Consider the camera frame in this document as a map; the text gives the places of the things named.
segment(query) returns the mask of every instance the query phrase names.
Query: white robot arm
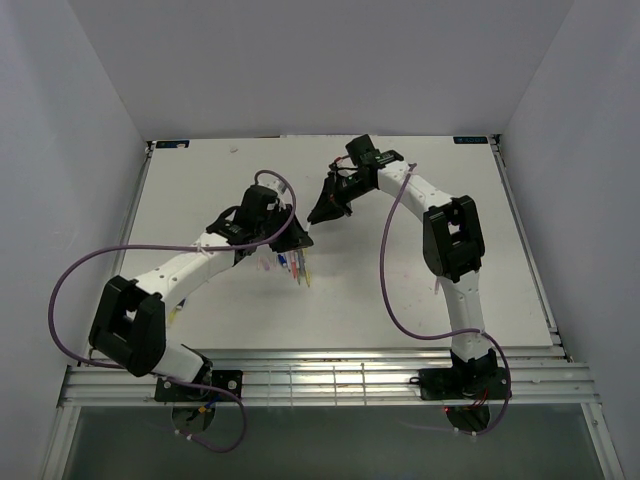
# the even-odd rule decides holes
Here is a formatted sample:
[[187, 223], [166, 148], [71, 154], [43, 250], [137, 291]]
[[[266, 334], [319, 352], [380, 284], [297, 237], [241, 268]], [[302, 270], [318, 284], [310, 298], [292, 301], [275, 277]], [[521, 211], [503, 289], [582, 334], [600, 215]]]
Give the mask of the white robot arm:
[[[242, 203], [225, 210], [194, 242], [190, 251], [152, 271], [127, 280], [109, 280], [98, 304], [89, 343], [135, 376], [154, 373], [201, 383], [209, 361], [168, 339], [166, 319], [190, 293], [256, 250], [256, 243], [280, 232], [269, 246], [278, 253], [306, 248], [313, 242], [284, 203], [279, 180], [247, 189]], [[216, 248], [227, 248], [220, 251]]]
[[[307, 220], [317, 224], [351, 215], [351, 201], [371, 190], [397, 197], [407, 175], [411, 175], [400, 199], [423, 224], [423, 256], [438, 277], [445, 293], [453, 331], [484, 331], [478, 291], [484, 240], [475, 202], [468, 196], [452, 197], [425, 179], [410, 173], [410, 166], [397, 152], [377, 150], [368, 135], [346, 146], [354, 167], [343, 167], [337, 159], [329, 165], [322, 193]], [[431, 393], [425, 397], [451, 398], [469, 390], [483, 391], [501, 372], [489, 341], [478, 333], [460, 333], [451, 345], [452, 369], [447, 374], [425, 373]]]
[[[404, 160], [396, 161], [378, 170], [377, 174], [378, 188], [395, 198], [400, 191], [405, 176], [410, 175], [409, 164]], [[423, 221], [425, 213], [428, 215], [432, 208], [449, 205], [451, 201], [452, 197], [450, 195], [438, 190], [424, 178], [415, 174], [411, 175], [400, 199], [400, 202], [420, 221]], [[458, 226], [453, 226], [453, 228], [459, 231]], [[478, 291], [480, 272], [472, 269], [460, 275], [456, 281], [450, 277], [439, 275], [438, 281], [447, 301], [451, 329], [477, 328], [483, 331], [484, 320]], [[471, 359], [479, 359], [485, 356], [490, 349], [491, 344], [489, 341], [475, 333], [457, 335], [451, 340], [452, 352], [464, 362], [468, 362]]]

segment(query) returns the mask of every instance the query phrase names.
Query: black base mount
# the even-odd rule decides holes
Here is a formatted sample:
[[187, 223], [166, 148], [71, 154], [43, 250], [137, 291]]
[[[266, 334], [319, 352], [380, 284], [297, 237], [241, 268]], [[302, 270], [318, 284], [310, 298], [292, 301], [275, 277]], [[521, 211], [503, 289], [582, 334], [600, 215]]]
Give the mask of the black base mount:
[[[242, 398], [242, 370], [211, 370], [199, 381], [203, 385], [226, 390], [236, 397]], [[175, 385], [170, 381], [158, 379], [153, 396], [156, 402], [163, 403], [207, 403], [210, 401], [231, 402], [225, 395], [219, 395], [209, 390]]]
[[410, 383], [420, 387], [422, 400], [482, 400], [482, 406], [446, 407], [449, 422], [460, 430], [478, 432], [489, 425], [487, 400], [505, 400], [511, 396], [507, 385], [507, 371], [498, 367], [496, 352], [489, 350], [479, 359], [463, 362], [453, 352], [450, 368], [423, 368]]

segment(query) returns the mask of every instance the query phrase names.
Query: cable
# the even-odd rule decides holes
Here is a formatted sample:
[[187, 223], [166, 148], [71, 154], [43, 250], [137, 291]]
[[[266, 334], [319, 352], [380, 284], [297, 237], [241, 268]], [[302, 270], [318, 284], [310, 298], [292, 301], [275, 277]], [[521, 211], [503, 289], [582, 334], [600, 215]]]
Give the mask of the cable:
[[[255, 248], [255, 247], [259, 247], [261, 245], [267, 245], [271, 242], [273, 242], [274, 240], [276, 240], [286, 229], [287, 227], [291, 224], [291, 222], [293, 221], [293, 219], [295, 218], [295, 214], [296, 214], [296, 195], [295, 192], [293, 191], [293, 187], [291, 186], [291, 184], [287, 181], [286, 178], [284, 178], [282, 175], [280, 175], [277, 172], [274, 172], [272, 170], [258, 170], [255, 174], [254, 180], [257, 183], [258, 182], [258, 177], [262, 174], [268, 174], [268, 175], [273, 175], [274, 177], [276, 177], [278, 180], [280, 180], [282, 183], [284, 183], [284, 185], [286, 186], [287, 190], [289, 190], [289, 194], [291, 195], [291, 213], [289, 215], [289, 217], [287, 218], [287, 220], [284, 222], [284, 224], [282, 225], [282, 227], [280, 227], [273, 235], [271, 235], [269, 238], [266, 238], [264, 240], [260, 240], [257, 242], [252, 242], [252, 243], [248, 243], [246, 245], [227, 245], [227, 246], [220, 246], [220, 247], [193, 247], [193, 246], [175, 246], [175, 245], [152, 245], [152, 244], [140, 244], [140, 245], [115, 245], [115, 246], [111, 246], [111, 247], [105, 247], [105, 248], [100, 248], [98, 250], [95, 250], [91, 253], [88, 253], [87, 255], [83, 256], [82, 258], [76, 260], [73, 264], [71, 264], [71, 266], [69, 266], [69, 268], [67, 268], [62, 275], [60, 275], [60, 278], [58, 279], [58, 281], [55, 283], [53, 290], [51, 291], [51, 296], [49, 297], [49, 307], [47, 309], [47, 324], [49, 327], [49, 334], [51, 335], [51, 339], [53, 340], [53, 343], [55, 343], [56, 347], [58, 347], [58, 349], [64, 353], [67, 357], [77, 361], [77, 362], [81, 362], [81, 363], [85, 363], [87, 365], [91, 365], [94, 367], [102, 367], [102, 368], [111, 368], [111, 369], [122, 369], [123, 367], [121, 367], [120, 365], [116, 365], [113, 363], [105, 363], [105, 362], [99, 362], [96, 360], [92, 360], [90, 358], [85, 358], [81, 355], [78, 355], [77, 353], [72, 352], [71, 350], [69, 350], [60, 340], [60, 337], [58, 336], [58, 332], [56, 331], [56, 326], [55, 326], [55, 306], [56, 306], [56, 300], [58, 299], [58, 294], [60, 293], [60, 289], [62, 288], [62, 285], [64, 284], [65, 280], [69, 277], [69, 275], [71, 275], [80, 265], [82, 265], [85, 262], [88, 262], [89, 260], [91, 260], [92, 258], [95, 258], [97, 256], [100, 255], [104, 255], [106, 253], [111, 253], [111, 252], [118, 252], [118, 251], [124, 251], [124, 250], [153, 250], [153, 251], [172, 251], [172, 252], [198, 252], [198, 251], [206, 251], [206, 252], [228, 252], [228, 251], [234, 251], [234, 250], [244, 250], [244, 249], [248, 249], [248, 248]], [[206, 448], [209, 448], [210, 450], [214, 451], [214, 452], [218, 452], [218, 453], [226, 453], [226, 452], [230, 452], [231, 450], [233, 450], [234, 448], [236, 448], [240, 442], [242, 442], [242, 440], [244, 439], [246, 430], [247, 430], [247, 414], [244, 408], [244, 405], [242, 404], [242, 401], [236, 397], [235, 395], [233, 395], [230, 392], [227, 392], [226, 390], [222, 390], [216, 387], [212, 387], [209, 385], [199, 385], [199, 384], [194, 384], [194, 383], [188, 383], [188, 382], [183, 382], [182, 380], [178, 380], [176, 378], [172, 378], [172, 377], [168, 377], [167, 381], [174, 383], [176, 385], [182, 385], [184, 387], [189, 387], [189, 388], [196, 388], [196, 389], [204, 389], [204, 390], [210, 390], [212, 392], [217, 392], [221, 395], [225, 395], [226, 397], [230, 398], [233, 402], [237, 403], [240, 406], [240, 411], [242, 413], [242, 432], [240, 434], [240, 436], [238, 437], [238, 439], [229, 447], [217, 447], [215, 445], [211, 445], [208, 442], [204, 441], [204, 440], [200, 440], [200, 439], [194, 439], [197, 443], [205, 446]]]
[[[411, 179], [411, 172], [413, 171], [414, 168], [416, 168], [415, 163], [409, 165], [409, 171], [407, 172], [404, 182], [402, 182], [402, 186], [400, 187], [400, 191], [398, 192], [398, 195], [396, 196], [393, 202], [393, 205], [391, 206], [391, 210], [389, 211], [389, 215], [387, 216], [387, 221], [384, 225], [384, 231], [382, 233], [382, 243], [380, 245], [380, 287], [382, 289], [382, 300], [384, 301], [384, 306], [387, 309], [387, 313], [389, 314], [389, 318], [391, 318], [391, 321], [393, 322], [393, 324], [398, 328], [398, 330], [400, 330], [402, 333], [404, 333], [405, 335], [408, 335], [411, 338], [415, 338], [417, 340], [442, 340], [443, 338], [455, 337], [456, 335], [462, 335], [464, 333], [477, 333], [485, 337], [487, 340], [489, 340], [493, 344], [495, 349], [498, 351], [498, 354], [500, 355], [500, 358], [502, 359], [502, 363], [504, 364], [504, 368], [507, 372], [507, 395], [504, 399], [504, 403], [502, 404], [502, 408], [500, 409], [500, 413], [498, 413], [498, 416], [496, 417], [496, 419], [484, 430], [480, 430], [479, 432], [473, 432], [473, 434], [475, 435], [485, 435], [491, 432], [494, 428], [496, 428], [496, 426], [502, 421], [505, 413], [507, 412], [507, 407], [509, 406], [509, 396], [511, 395], [511, 371], [509, 369], [509, 363], [507, 362], [507, 357], [504, 354], [502, 347], [500, 347], [500, 345], [498, 344], [495, 338], [493, 338], [487, 332], [480, 330], [478, 328], [462, 328], [459, 330], [454, 330], [452, 332], [442, 333], [439, 335], [418, 335], [417, 333], [413, 333], [410, 330], [407, 330], [400, 323], [396, 315], [393, 313], [393, 309], [391, 308], [391, 303], [389, 302], [389, 294], [387, 292], [387, 282], [385, 280], [385, 274], [384, 274], [384, 257], [385, 257], [385, 251], [387, 248], [387, 239], [389, 237], [389, 229], [391, 228], [391, 220], [393, 219], [393, 215], [396, 212], [396, 209], [398, 208], [400, 199], [402, 198], [402, 195], [404, 194], [404, 191], [407, 188], [407, 184]], [[438, 427], [417, 427], [417, 428], [426, 429], [426, 430], [442, 430]]]
[[218, 387], [212, 387], [211, 385], [199, 385], [197, 383], [183, 382], [182, 380], [177, 380], [175, 378], [169, 378], [168, 381], [175, 385], [180, 385], [182, 387], [197, 388], [198, 390], [209, 390], [210, 392], [216, 392], [218, 395], [225, 396], [229, 398], [231, 401], [233, 401], [234, 403], [238, 404], [238, 406], [240, 407], [240, 414], [242, 415], [242, 430], [240, 431], [240, 435], [238, 435], [238, 438], [236, 438], [236, 440], [228, 447], [218, 447], [217, 445], [213, 445], [212, 443], [209, 443], [206, 440], [193, 436], [189, 432], [185, 432], [179, 429], [177, 430], [178, 433], [180, 433], [181, 435], [184, 435], [187, 438], [187, 440], [196, 442], [197, 444], [202, 445], [203, 447], [211, 450], [214, 453], [228, 453], [236, 449], [238, 445], [242, 443], [242, 441], [244, 440], [244, 437], [247, 434], [248, 418], [247, 418], [246, 407], [244, 406], [240, 398], [236, 397], [233, 393], [228, 392], [227, 390], [223, 390], [222, 388], [218, 388]]

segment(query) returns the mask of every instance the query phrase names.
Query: white table surface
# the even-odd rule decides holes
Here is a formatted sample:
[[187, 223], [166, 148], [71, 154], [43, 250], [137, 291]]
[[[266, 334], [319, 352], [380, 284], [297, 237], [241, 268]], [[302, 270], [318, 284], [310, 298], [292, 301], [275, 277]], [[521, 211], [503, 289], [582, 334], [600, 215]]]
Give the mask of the white table surface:
[[[350, 137], [192, 140], [156, 149], [129, 243], [188, 245], [225, 208], [238, 204], [261, 168], [280, 172], [298, 197], [298, 218], [320, 194], [327, 165]], [[397, 150], [416, 173], [451, 195], [470, 195], [486, 243], [480, 295], [486, 330], [503, 345], [549, 346], [551, 338], [489, 145], [455, 145], [451, 137], [373, 137]], [[354, 215], [316, 225], [310, 235], [311, 288], [282, 270], [257, 269], [256, 254], [214, 277], [187, 299], [169, 335], [195, 349], [387, 349], [442, 347], [449, 341], [406, 337], [387, 317], [378, 255], [392, 198], [375, 191], [353, 202]], [[122, 275], [153, 269], [171, 254], [128, 252]], [[421, 334], [450, 330], [444, 295], [422, 258], [422, 225], [402, 206], [387, 246], [391, 303]]]

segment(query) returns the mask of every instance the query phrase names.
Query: blue label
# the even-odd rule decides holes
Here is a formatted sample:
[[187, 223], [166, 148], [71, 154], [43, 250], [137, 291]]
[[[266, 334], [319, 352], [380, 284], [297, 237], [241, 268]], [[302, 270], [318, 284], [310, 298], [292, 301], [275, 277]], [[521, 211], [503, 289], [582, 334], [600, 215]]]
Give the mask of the blue label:
[[158, 140], [156, 148], [189, 148], [189, 140]]
[[453, 143], [469, 145], [471, 143], [489, 143], [489, 140], [487, 140], [487, 137], [453, 137]]

